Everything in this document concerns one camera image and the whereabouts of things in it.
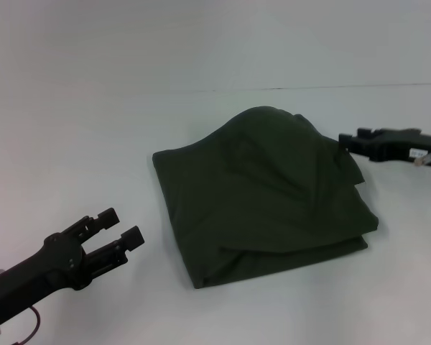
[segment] cloth fold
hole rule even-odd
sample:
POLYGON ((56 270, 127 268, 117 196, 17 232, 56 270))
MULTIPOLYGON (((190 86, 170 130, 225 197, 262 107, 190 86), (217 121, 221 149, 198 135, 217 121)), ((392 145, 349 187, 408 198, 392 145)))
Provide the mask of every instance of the cloth fold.
POLYGON ((353 158, 301 115, 252 108, 153 162, 195 288, 365 249, 378 226, 353 158))

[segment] cable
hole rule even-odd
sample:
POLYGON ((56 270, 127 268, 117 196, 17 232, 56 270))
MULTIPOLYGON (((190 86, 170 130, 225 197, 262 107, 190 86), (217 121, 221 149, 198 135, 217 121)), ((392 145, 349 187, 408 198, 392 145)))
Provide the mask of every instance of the cable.
POLYGON ((20 343, 14 343, 14 344, 12 344, 12 345, 24 345, 24 344, 26 344, 30 339, 32 339, 33 337, 34 337, 34 335, 35 334, 37 334, 37 332, 38 332, 38 329, 40 328, 40 324, 41 324, 41 321, 42 321, 42 319, 40 318, 40 313, 38 312, 38 310, 37 309, 35 309, 35 307, 30 307, 30 309, 35 313, 35 316, 37 317, 37 325, 35 325, 35 328, 34 328, 34 330, 31 332, 31 334, 26 338, 26 339, 24 339, 23 341, 21 341, 20 343))

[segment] white surface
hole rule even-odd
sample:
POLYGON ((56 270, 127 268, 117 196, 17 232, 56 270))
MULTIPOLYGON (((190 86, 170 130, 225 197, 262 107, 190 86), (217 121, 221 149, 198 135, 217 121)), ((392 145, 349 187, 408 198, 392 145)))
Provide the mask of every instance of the white surface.
MULTIPOLYGON (((368 250, 193 290, 151 164, 259 105, 334 138, 431 133, 431 86, 321 88, 380 83, 431 83, 431 1, 1 0, 0 268, 108 207, 121 223, 88 251, 133 225, 146 240, 38 303, 32 344, 431 345, 431 168, 357 158, 368 250), (283 87, 314 89, 246 90, 283 87)), ((5 323, 0 345, 33 326, 5 323)))

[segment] folded cloth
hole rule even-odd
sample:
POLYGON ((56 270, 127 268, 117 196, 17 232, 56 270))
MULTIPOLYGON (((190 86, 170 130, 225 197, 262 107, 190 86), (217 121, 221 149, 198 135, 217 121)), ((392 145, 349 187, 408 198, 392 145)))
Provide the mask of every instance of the folded cloth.
POLYGON ((301 115, 252 108, 153 162, 195 288, 365 249, 378 226, 353 158, 301 115))

